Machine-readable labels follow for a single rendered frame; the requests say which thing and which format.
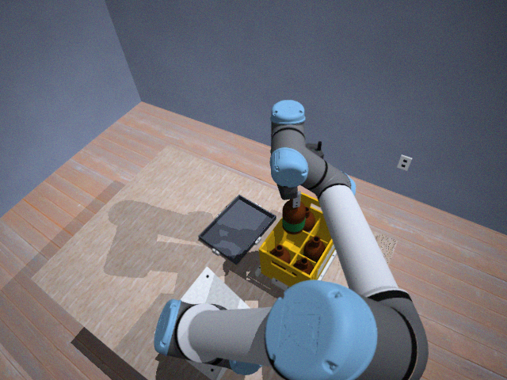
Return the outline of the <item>yellow plastic crate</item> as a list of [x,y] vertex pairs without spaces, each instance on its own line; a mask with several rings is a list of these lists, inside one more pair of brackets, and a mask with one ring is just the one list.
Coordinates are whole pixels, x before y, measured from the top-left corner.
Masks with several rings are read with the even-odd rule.
[[[310,233],[303,231],[302,233],[295,235],[288,234],[282,227],[281,218],[270,235],[265,239],[261,247],[258,249],[261,269],[265,275],[270,279],[275,278],[288,285],[289,287],[304,280],[318,280],[323,271],[323,268],[325,268],[335,250],[322,212],[311,207],[311,204],[320,207],[318,200],[302,193],[301,202],[305,205],[305,207],[309,207],[311,209],[311,213],[315,216],[315,226],[312,231]],[[318,263],[307,258],[314,265],[313,271],[310,275],[308,275],[307,273],[300,271],[298,268],[293,267],[293,264],[297,260],[300,260],[302,257],[305,257],[303,256],[303,248],[307,241],[311,240],[314,236],[319,236],[321,238],[321,241],[324,243],[326,249],[318,260]],[[282,245],[286,250],[290,252],[290,264],[270,254],[270,252],[276,248],[277,245]],[[272,263],[272,261],[286,268],[286,270],[275,265]],[[292,272],[294,272],[297,277],[293,275]]]

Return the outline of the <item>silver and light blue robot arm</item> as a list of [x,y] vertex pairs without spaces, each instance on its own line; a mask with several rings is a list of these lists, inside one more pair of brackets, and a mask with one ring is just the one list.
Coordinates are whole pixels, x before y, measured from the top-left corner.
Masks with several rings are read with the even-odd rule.
[[429,356],[425,329],[356,201],[355,182],[306,148],[299,102],[277,102],[270,120],[272,179],[317,196],[349,288],[306,280],[273,307],[237,310],[171,299],[155,351],[242,375],[271,366],[284,380],[420,380]]

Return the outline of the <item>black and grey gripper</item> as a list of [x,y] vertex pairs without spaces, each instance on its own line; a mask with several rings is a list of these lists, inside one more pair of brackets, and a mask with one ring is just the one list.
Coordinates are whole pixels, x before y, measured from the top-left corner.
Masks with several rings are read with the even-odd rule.
[[[322,142],[318,142],[318,144],[314,143],[307,143],[306,144],[307,149],[313,151],[316,155],[318,155],[320,158],[324,158],[324,153],[322,152]],[[280,192],[280,197],[283,200],[289,200],[292,199],[292,207],[300,207],[300,199],[301,199],[301,191],[298,191],[297,187],[294,188],[288,188],[288,186],[280,186],[277,184],[277,187]],[[297,195],[298,194],[298,195]]]

